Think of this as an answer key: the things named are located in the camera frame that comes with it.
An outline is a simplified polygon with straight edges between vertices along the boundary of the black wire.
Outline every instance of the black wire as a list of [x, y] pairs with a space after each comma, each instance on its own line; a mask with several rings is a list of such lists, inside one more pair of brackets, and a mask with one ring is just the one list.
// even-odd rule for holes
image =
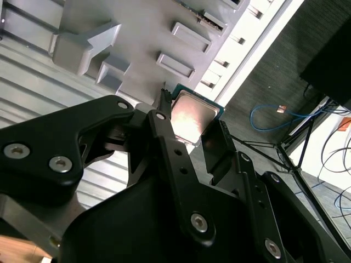
[[[345, 123], [340, 124], [340, 125], [338, 126], [338, 128], [336, 128], [336, 129], [328, 136], [328, 138], [326, 139], [326, 141], [325, 141], [324, 144], [323, 144], [322, 152], [321, 152], [321, 154], [320, 154], [320, 156], [321, 156], [320, 158], [321, 158], [322, 164], [324, 163], [324, 161], [323, 161], [323, 154], [324, 154], [325, 146], [328, 144], [328, 141], [330, 140], [330, 138], [332, 138], [332, 136], [335, 134], [335, 132], [337, 132], [337, 131], [339, 130], [340, 127], [342, 127], [342, 126], [344, 126], [344, 125], [346, 125], [346, 124], [348, 124], [348, 123], [350, 123], [350, 122], [351, 122], [351, 120], [349, 120], [349, 121], [347, 121], [347, 122], [345, 122]], [[343, 173], [343, 172], [345, 172], [345, 171], [351, 170], [351, 167], [350, 167], [350, 168], [345, 168], [345, 170], [343, 170], [343, 171], [333, 171], [333, 170], [328, 169], [327, 167], [325, 167], [325, 169], [327, 169], [328, 171], [331, 171], [332, 173]]]
[[[351, 138], [350, 138], [350, 140], [348, 141], [347, 147], [346, 147], [346, 148], [348, 148], [350, 142], [351, 142]], [[345, 170], [347, 170], [347, 168], [346, 168], [346, 153], [347, 153], [347, 150], [344, 151], [344, 157], [343, 157], [343, 164], [344, 164]], [[342, 209], [342, 207], [341, 207], [341, 198], [343, 197], [343, 195], [344, 195], [344, 193], [346, 192], [346, 190], [347, 190], [347, 189], [350, 189], [350, 188], [351, 188], [351, 186], [347, 187], [344, 191], [341, 192], [341, 194], [340, 194], [340, 199], [339, 199], [339, 207], [340, 207], [340, 212], [341, 212], [342, 218], [344, 218], [346, 224], [348, 225], [349, 229], [351, 230], [351, 226], [350, 226], [349, 222], [347, 221], [347, 219], [346, 219], [346, 217], [345, 217], [345, 215], [344, 215], [343, 209]]]

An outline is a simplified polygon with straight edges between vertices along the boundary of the metal frame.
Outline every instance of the metal frame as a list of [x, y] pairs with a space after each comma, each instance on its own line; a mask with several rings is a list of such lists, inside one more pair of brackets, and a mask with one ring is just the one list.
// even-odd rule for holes
[[[232, 139], [252, 149], [254, 152], [260, 154], [264, 158], [270, 160], [271, 162], [279, 165], [280, 167], [286, 169], [289, 173], [291, 173], [295, 179], [295, 182], [307, 197], [309, 203], [311, 204], [312, 208], [316, 212], [318, 218], [320, 219], [321, 223], [325, 227], [326, 231], [339, 244], [339, 246], [343, 249], [343, 251], [348, 256], [351, 256], [350, 245], [348, 244], [344, 236], [341, 234], [340, 230], [336, 227], [336, 225], [334, 224], [334, 222], [332, 221], [332, 219], [330, 218], [330, 216], [328, 215], [328, 213], [326, 212], [322, 204], [319, 202], [316, 195], [314, 194], [312, 189], [308, 186], [308, 184], [306, 183], [305, 179], [301, 174], [301, 165], [303, 163], [303, 158], [305, 156], [308, 142], [314, 128], [315, 119], [316, 119], [316, 116], [310, 118], [309, 121], [305, 123], [303, 126], [301, 126], [300, 129], [297, 130], [292, 136], [290, 136], [289, 138], [287, 138], [286, 140], [284, 140], [279, 144], [269, 144], [269, 143], [255, 142], [255, 141], [242, 141], [233, 135], [231, 135], [231, 137]], [[286, 153], [285, 147], [286, 145], [289, 145], [292, 141], [297, 140], [301, 135], [305, 135], [305, 142], [303, 145], [299, 162], [297, 165], [294, 165], [294, 163], [290, 160], [288, 154]], [[281, 154], [282, 156], [283, 163], [268, 156], [267, 154], [254, 148], [253, 146], [269, 147], [269, 148], [277, 149], [278, 154]]]
[[[214, 180], [200, 184], [169, 96], [146, 113], [112, 95], [2, 129], [0, 218], [64, 263], [351, 262], [278, 175], [257, 174], [222, 121], [201, 138]], [[82, 212], [72, 198], [83, 168], [116, 150], [129, 154], [128, 188]], [[290, 218], [298, 227], [286, 234]]]

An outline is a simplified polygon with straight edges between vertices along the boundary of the silver washer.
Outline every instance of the silver washer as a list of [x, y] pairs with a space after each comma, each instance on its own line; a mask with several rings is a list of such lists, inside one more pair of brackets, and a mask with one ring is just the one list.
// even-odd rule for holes
[[276, 176], [275, 174], [270, 174], [270, 177], [272, 177], [272, 179], [273, 179], [275, 182], [280, 182], [279, 177]]
[[163, 116], [163, 115], [160, 114], [160, 113], [156, 113], [156, 116], [157, 116], [159, 119], [165, 119], [165, 116]]
[[123, 103], [123, 102], [119, 102], [119, 103], [117, 103], [117, 105], [118, 105], [119, 107], [123, 108], [123, 109], [128, 108], [128, 105], [125, 104], [125, 103]]
[[201, 233], [205, 233], [207, 231], [207, 221], [202, 215], [198, 213], [193, 213], [191, 215], [191, 224], [193, 227], [195, 227], [196, 230]]
[[264, 241], [265, 248], [267, 248], [268, 252], [275, 257], [276, 259], [281, 258], [281, 252], [279, 247], [269, 238], [266, 238]]
[[249, 158], [246, 154], [244, 154], [244, 153], [241, 153], [241, 157], [242, 157], [245, 161], [247, 161], [247, 162], [250, 161], [250, 158]]
[[67, 173], [72, 169], [72, 162], [65, 156], [55, 156], [50, 160], [49, 166], [58, 173]]
[[4, 148], [4, 154], [11, 159], [22, 159], [30, 153], [29, 148], [23, 144], [9, 144]]

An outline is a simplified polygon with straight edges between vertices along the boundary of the black metal bracket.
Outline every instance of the black metal bracket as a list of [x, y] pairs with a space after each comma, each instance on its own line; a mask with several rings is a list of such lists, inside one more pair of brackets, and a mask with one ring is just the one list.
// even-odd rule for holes
[[[39, 237], [34, 241], [44, 247], [54, 238], [56, 248], [47, 249], [59, 250], [58, 262], [64, 263], [140, 262], [145, 257], [154, 262], [220, 258], [221, 262], [295, 263], [300, 256], [304, 262], [313, 258], [323, 263], [351, 262], [338, 246], [345, 249], [341, 239], [336, 238], [336, 243], [319, 233], [324, 230], [306, 224], [310, 218], [296, 212], [299, 206], [295, 196], [288, 196], [293, 195], [291, 190], [282, 185], [272, 194], [268, 191], [249, 156], [235, 149], [224, 122], [214, 121], [202, 142], [207, 169], [214, 175], [212, 185], [199, 183], [186, 147], [176, 139], [164, 111], [133, 110], [116, 96], [2, 129], [0, 210], [6, 214], [0, 214], [28, 238]], [[68, 205], [83, 168], [114, 150], [129, 153], [127, 189], [82, 213]], [[53, 158], [58, 158], [55, 169]], [[273, 175], [271, 179], [280, 180]], [[281, 191], [290, 193], [280, 197]], [[21, 198], [26, 203], [18, 202]], [[272, 202], [284, 198], [301, 228], [312, 229], [309, 242], [327, 239], [323, 245], [301, 253], [298, 245], [286, 241], [283, 216], [275, 215], [284, 215], [284, 208]], [[22, 218], [11, 215], [11, 207], [31, 218], [40, 235], [23, 228], [17, 221]], [[61, 221], [63, 215], [68, 215], [67, 221]], [[60, 223], [61, 231], [48, 230], [48, 217], [53, 225]], [[325, 244], [330, 242], [332, 250], [326, 253]]]
[[[101, 134], [111, 122], [122, 125], [133, 114], [126, 100], [112, 95], [2, 129], [0, 192], [38, 203], [68, 201], [82, 178], [83, 167], [112, 154], [96, 144]], [[29, 155], [6, 156], [5, 148], [15, 144], [26, 146]], [[16, 154], [22, 150], [10, 151]], [[60, 173], [52, 169], [54, 157], [67, 158], [72, 164], [70, 170]]]

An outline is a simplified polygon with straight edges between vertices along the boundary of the cable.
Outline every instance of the cable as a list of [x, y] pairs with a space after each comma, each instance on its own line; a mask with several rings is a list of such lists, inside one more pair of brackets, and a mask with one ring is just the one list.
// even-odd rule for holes
[[253, 108], [253, 110], [251, 111], [250, 113], [250, 124], [251, 126], [257, 130], [257, 131], [262, 131], [262, 132], [269, 132], [269, 131], [273, 131], [273, 130], [278, 130], [278, 129], [281, 129], [285, 126], [288, 126], [288, 125], [291, 125], [293, 122], [296, 122], [296, 121], [299, 121], [300, 119], [304, 119], [304, 118], [307, 118], [307, 117], [313, 117], [313, 116], [316, 116], [318, 114], [320, 114], [322, 112], [322, 110], [318, 110], [317, 112], [313, 113], [313, 114], [310, 114], [310, 115], [302, 115], [302, 114], [297, 114], [297, 113], [294, 113], [292, 111], [289, 111], [289, 110], [285, 110], [284, 113], [287, 113], [287, 114], [290, 114], [290, 115], [293, 115], [293, 116], [296, 116], [298, 118], [296, 119], [293, 119], [292, 121], [290, 122], [287, 122], [287, 123], [284, 123], [280, 126], [277, 126], [277, 127], [273, 127], [273, 128], [266, 128], [266, 129], [262, 129], [262, 128], [259, 128], [259, 127], [256, 127], [254, 124], [253, 124], [253, 114], [255, 111], [257, 111], [258, 109], [260, 108], [264, 108], [264, 107], [270, 107], [270, 108], [279, 108], [279, 105], [258, 105], [256, 106], [255, 108]]
[[[351, 122], [351, 120], [349, 120], [349, 121], [347, 121], [347, 122], [345, 122], [345, 123], [341, 123], [341, 124], [338, 126], [338, 128], [336, 128], [336, 129], [328, 136], [328, 138], [326, 139], [326, 141], [325, 141], [324, 144], [323, 144], [322, 151], [321, 151], [321, 162], [322, 162], [322, 164], [324, 163], [324, 160], [323, 160], [324, 150], [325, 150], [325, 147], [326, 147], [326, 145], [328, 144], [330, 138], [332, 138], [332, 136], [335, 134], [335, 132], [338, 131], [338, 129], [339, 129], [340, 127], [342, 127], [342, 126], [344, 126], [344, 125], [346, 125], [346, 124], [348, 124], [348, 123], [350, 123], [350, 122]], [[349, 169], [345, 168], [345, 170], [343, 170], [343, 171], [333, 171], [333, 170], [328, 169], [327, 167], [325, 167], [325, 169], [327, 169], [328, 171], [331, 171], [332, 173], [342, 173], [342, 172], [345, 172], [345, 171], [349, 171], [349, 170], [351, 169], [351, 167], [350, 167]]]

